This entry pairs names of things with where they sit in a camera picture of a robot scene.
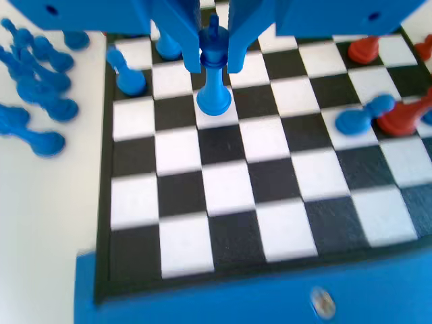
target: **black square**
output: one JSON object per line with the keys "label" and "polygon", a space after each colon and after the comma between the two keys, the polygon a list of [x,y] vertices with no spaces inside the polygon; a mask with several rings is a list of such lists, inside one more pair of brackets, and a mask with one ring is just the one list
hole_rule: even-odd
{"label": "black square", "polygon": [[348,49],[350,47],[351,43],[349,42],[343,42],[336,44],[337,49],[339,50],[340,56],[342,57],[342,60],[345,63],[345,66],[347,69],[356,69],[356,68],[364,68],[369,66],[376,66],[376,65],[383,65],[383,62],[381,58],[378,56],[376,59],[374,59],[369,64],[359,64],[350,59],[348,56]]}
{"label": "black square", "polygon": [[192,95],[155,100],[156,130],[169,130],[194,125],[195,108]]}
{"label": "black square", "polygon": [[248,164],[255,202],[300,197],[290,158]]}
{"label": "black square", "polygon": [[313,44],[313,43],[321,43],[321,42],[328,42],[333,41],[331,37],[317,37],[317,38],[297,38],[296,41],[298,45],[306,45],[306,44]]}
{"label": "black square", "polygon": [[113,146],[113,177],[156,172],[154,137],[123,140]]}
{"label": "black square", "polygon": [[347,74],[310,79],[320,108],[359,104],[357,92]]}
{"label": "black square", "polygon": [[240,119],[278,115],[275,97],[269,84],[233,89],[232,92]]}
{"label": "black square", "polygon": [[432,234],[432,184],[401,189],[418,236]]}
{"label": "black square", "polygon": [[198,130],[202,164],[245,159],[238,125]]}
{"label": "black square", "polygon": [[158,225],[111,232],[109,279],[111,281],[162,280]]}
{"label": "black square", "polygon": [[419,65],[387,68],[402,98],[426,95],[432,86],[431,75]]}
{"label": "black square", "polygon": [[206,210],[201,171],[158,177],[157,192],[161,217]]}
{"label": "black square", "polygon": [[282,118],[291,152],[331,147],[331,139],[320,113]]}
{"label": "black square", "polygon": [[177,62],[177,61],[183,61],[183,56],[180,53],[179,57],[177,57],[176,59],[172,59],[172,60],[166,60],[163,59],[162,56],[160,56],[160,54],[157,52],[156,50],[156,43],[157,41],[152,40],[151,42],[151,59],[152,59],[152,64],[160,64],[160,63],[166,63],[166,62]]}
{"label": "black square", "polygon": [[[190,79],[192,81],[192,89],[200,90],[205,85],[206,69],[201,65],[201,73],[191,73]],[[222,69],[222,82],[224,86],[230,86],[231,80],[227,74],[227,67],[224,66]]]}
{"label": "black square", "polygon": [[265,263],[255,211],[209,218],[215,270]]}
{"label": "black square", "polygon": [[350,197],[304,204],[319,254],[366,248],[366,240]]}
{"label": "black square", "polygon": [[298,49],[263,54],[265,67],[270,80],[307,76]]}
{"label": "black square", "polygon": [[379,146],[338,151],[336,155],[349,189],[394,184],[393,175]]}
{"label": "black square", "polygon": [[124,99],[132,99],[132,98],[140,98],[140,97],[147,97],[147,96],[153,96],[153,79],[152,79],[152,72],[150,70],[142,70],[142,73],[144,74],[144,77],[146,78],[146,87],[144,91],[136,96],[130,96],[126,93],[123,93],[117,85],[115,85],[114,90],[114,100],[124,100]]}

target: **white square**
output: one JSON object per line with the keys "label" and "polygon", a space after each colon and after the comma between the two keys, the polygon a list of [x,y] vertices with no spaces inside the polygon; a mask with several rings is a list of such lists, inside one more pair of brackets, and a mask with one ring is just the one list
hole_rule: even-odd
{"label": "white square", "polygon": [[164,217],[159,224],[162,278],[214,270],[205,213]]}
{"label": "white square", "polygon": [[317,98],[307,77],[272,80],[271,90],[282,117],[319,111]]}
{"label": "white square", "polygon": [[198,132],[195,127],[157,132],[155,146],[158,176],[201,169]]}
{"label": "white square", "polygon": [[395,186],[356,192],[352,200],[371,246],[417,239],[410,214]]}
{"label": "white square", "polygon": [[335,43],[302,45],[298,50],[310,77],[332,76],[346,72],[345,63]]}
{"label": "white square", "polygon": [[111,229],[155,224],[159,220],[155,174],[111,181]]}
{"label": "white square", "polygon": [[432,181],[432,162],[420,138],[388,140],[381,143],[381,150],[400,186]]}
{"label": "white square", "polygon": [[240,122],[240,131],[248,162],[290,156],[279,116],[245,119]]}
{"label": "white square", "polygon": [[305,201],[349,194],[335,151],[292,153],[292,164]]}
{"label": "white square", "polygon": [[114,102],[113,138],[129,140],[155,133],[155,108],[152,98]]}
{"label": "white square", "polygon": [[153,95],[155,99],[192,94],[192,81],[183,61],[158,64],[153,67]]}
{"label": "white square", "polygon": [[347,109],[362,109],[361,106],[353,107],[338,107],[331,109],[324,109],[321,111],[325,126],[329,132],[331,142],[336,150],[353,149],[354,147],[362,147],[374,145],[378,143],[375,132],[372,127],[367,132],[355,136],[347,136],[342,134],[335,126],[336,118],[339,114]]}
{"label": "white square", "polygon": [[293,36],[276,36],[276,24],[270,25],[258,36],[259,47],[263,53],[296,49],[297,42]]}
{"label": "white square", "polygon": [[215,128],[238,124],[236,103],[234,102],[232,89],[230,87],[227,88],[231,93],[231,105],[229,105],[228,110],[225,113],[219,116],[210,116],[206,113],[203,113],[203,111],[198,106],[198,103],[196,102],[196,96],[198,92],[194,93],[195,118],[196,126],[198,127],[198,129],[202,130],[204,128]]}
{"label": "white square", "polygon": [[378,95],[389,94],[400,99],[398,89],[385,67],[364,67],[348,72],[362,104],[368,103]]}
{"label": "white square", "polygon": [[247,53],[242,71],[229,75],[233,88],[259,86],[270,83],[261,52]]}
{"label": "white square", "polygon": [[255,206],[245,161],[218,163],[202,168],[209,216],[235,213]]}
{"label": "white square", "polygon": [[265,258],[269,262],[317,255],[309,220],[300,199],[256,208]]}
{"label": "white square", "polygon": [[216,13],[219,16],[219,25],[228,29],[228,11],[230,10],[230,4],[227,3],[218,3],[216,5]]}
{"label": "white square", "polygon": [[402,35],[382,36],[379,39],[379,56],[387,67],[416,65],[417,60]]}
{"label": "white square", "polygon": [[121,40],[115,47],[123,54],[128,67],[133,70],[150,69],[152,66],[151,40],[148,38],[137,38]]}

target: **blue plastic base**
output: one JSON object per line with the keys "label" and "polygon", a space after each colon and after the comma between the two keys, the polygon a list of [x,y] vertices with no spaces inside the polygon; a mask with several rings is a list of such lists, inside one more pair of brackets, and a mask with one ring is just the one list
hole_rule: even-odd
{"label": "blue plastic base", "polygon": [[203,94],[204,88],[199,90],[198,96],[196,96],[196,102],[198,106],[202,110],[203,113],[206,113],[210,116],[219,116],[225,113],[231,105],[231,93],[227,88],[222,92],[222,97],[217,101],[208,101]]}

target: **blue pawn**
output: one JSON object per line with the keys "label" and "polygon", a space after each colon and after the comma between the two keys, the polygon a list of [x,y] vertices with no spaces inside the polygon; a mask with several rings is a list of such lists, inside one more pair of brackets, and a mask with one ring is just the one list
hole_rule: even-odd
{"label": "blue pawn", "polygon": [[52,72],[39,65],[36,59],[26,49],[20,51],[20,61],[24,65],[31,67],[42,81],[50,84],[55,90],[64,92],[70,88],[71,81],[68,76],[62,73]]}
{"label": "blue pawn", "polygon": [[115,47],[110,47],[107,51],[107,61],[118,72],[117,86],[122,92],[136,96],[145,90],[146,78],[141,71],[128,68],[122,52]]}
{"label": "blue pawn", "polygon": [[56,132],[35,132],[23,125],[14,125],[10,118],[0,116],[0,135],[10,135],[27,142],[41,157],[52,157],[65,147],[65,138]]}
{"label": "blue pawn", "polygon": [[178,59],[182,54],[182,48],[180,45],[164,30],[159,29],[159,32],[161,38],[156,43],[156,50],[159,55],[167,61]]}
{"label": "blue pawn", "polygon": [[34,47],[40,53],[45,53],[48,56],[48,61],[54,70],[64,73],[74,66],[74,59],[67,53],[56,51],[49,40],[44,36],[36,36],[34,38]]}
{"label": "blue pawn", "polygon": [[34,77],[34,72],[31,67],[17,61],[15,57],[10,52],[5,51],[2,46],[0,46],[0,61],[7,66],[9,75],[15,81],[18,81],[22,76]]}
{"label": "blue pawn", "polygon": [[426,124],[432,126],[432,111],[426,113],[426,114],[423,116],[422,120],[423,120]]}
{"label": "blue pawn", "polygon": [[231,94],[222,82],[222,69],[227,64],[228,31],[219,26],[219,17],[212,13],[210,26],[202,29],[198,36],[206,81],[198,92],[196,102],[207,115],[218,116],[225,113],[231,104]]}
{"label": "blue pawn", "polygon": [[389,94],[383,94],[367,103],[363,110],[345,110],[336,118],[337,130],[348,136],[355,136],[369,130],[373,118],[378,118],[391,111],[396,102]]}
{"label": "blue pawn", "polygon": [[65,44],[73,51],[81,51],[90,44],[90,39],[85,32],[63,32]]}
{"label": "blue pawn", "polygon": [[17,92],[27,103],[36,103],[48,116],[58,122],[68,122],[78,114],[78,105],[71,99],[61,99],[50,85],[34,78],[23,77],[18,81]]}
{"label": "blue pawn", "polygon": [[0,104],[0,120],[7,120],[11,126],[27,126],[30,114],[21,107],[6,107]]}

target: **blue chess piece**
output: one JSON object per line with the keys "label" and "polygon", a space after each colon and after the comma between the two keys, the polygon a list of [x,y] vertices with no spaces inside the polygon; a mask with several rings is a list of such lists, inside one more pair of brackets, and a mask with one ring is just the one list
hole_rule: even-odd
{"label": "blue chess piece", "polygon": [[85,32],[63,32],[65,44],[73,51],[81,51],[88,47],[90,38]]}
{"label": "blue chess piece", "polygon": [[64,73],[74,66],[74,59],[67,53],[56,51],[49,40],[44,36],[36,36],[34,38],[34,47],[40,53],[45,53],[48,56],[48,61],[54,70]]}
{"label": "blue chess piece", "polygon": [[15,81],[18,81],[22,76],[34,77],[34,72],[31,67],[17,61],[12,53],[5,51],[2,46],[0,46],[0,61],[7,66],[9,75]]}
{"label": "blue chess piece", "polygon": [[389,94],[383,94],[367,103],[363,110],[345,110],[336,118],[337,130],[348,136],[355,136],[368,131],[372,119],[391,111],[396,102]]}
{"label": "blue chess piece", "polygon": [[42,81],[50,84],[55,90],[64,92],[70,88],[71,80],[68,76],[62,73],[52,72],[39,65],[36,59],[26,49],[20,51],[20,61],[24,65],[31,67]]}
{"label": "blue chess piece", "polygon": [[6,107],[0,104],[0,119],[7,120],[12,126],[27,126],[30,114],[22,107]]}
{"label": "blue chess piece", "polygon": [[212,13],[210,26],[199,32],[201,63],[206,68],[206,82],[196,98],[200,109],[210,116],[225,113],[231,94],[222,83],[222,69],[227,64],[228,31],[219,26],[219,17]]}
{"label": "blue chess piece", "polygon": [[122,52],[110,47],[107,51],[107,61],[118,72],[117,86],[122,92],[136,96],[145,90],[146,78],[141,71],[128,68]]}
{"label": "blue chess piece", "polygon": [[182,54],[180,45],[166,31],[159,29],[161,38],[156,43],[156,50],[163,59],[173,61]]}
{"label": "blue chess piece", "polygon": [[17,92],[27,103],[36,103],[58,122],[68,122],[78,114],[78,105],[71,99],[62,99],[58,92],[43,81],[23,77],[17,83]]}
{"label": "blue chess piece", "polygon": [[426,124],[432,126],[432,111],[426,113],[426,114],[423,116],[422,120],[423,120]]}

